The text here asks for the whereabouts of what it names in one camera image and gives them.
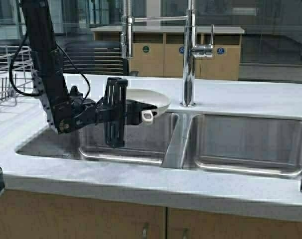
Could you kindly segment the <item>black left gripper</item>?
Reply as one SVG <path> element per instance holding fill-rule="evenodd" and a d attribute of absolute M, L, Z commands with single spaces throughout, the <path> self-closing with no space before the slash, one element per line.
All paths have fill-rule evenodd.
<path fill-rule="evenodd" d="M 105 144 L 112 148 L 125 145 L 124 128 L 141 123 L 152 124 L 157 106 L 127 100 L 128 81 L 108 78 L 103 98 L 98 102 L 85 101 L 81 112 L 69 120 L 70 130 L 79 130 L 91 124 L 104 124 Z"/>

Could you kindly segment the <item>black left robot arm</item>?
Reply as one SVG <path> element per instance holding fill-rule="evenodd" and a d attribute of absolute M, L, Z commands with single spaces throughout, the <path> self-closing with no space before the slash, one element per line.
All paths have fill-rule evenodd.
<path fill-rule="evenodd" d="M 104 96 L 98 102 L 83 95 L 76 86 L 68 89 L 48 2 L 22 0 L 20 6 L 34 67 L 35 89 L 30 96 L 39 98 L 48 125 L 57 134 L 67 134 L 102 123 L 105 143 L 113 148 L 123 147 L 125 126 L 143 123 L 145 114 L 153 119 L 157 106 L 127 99 L 128 81 L 119 77 L 107 79 Z"/>

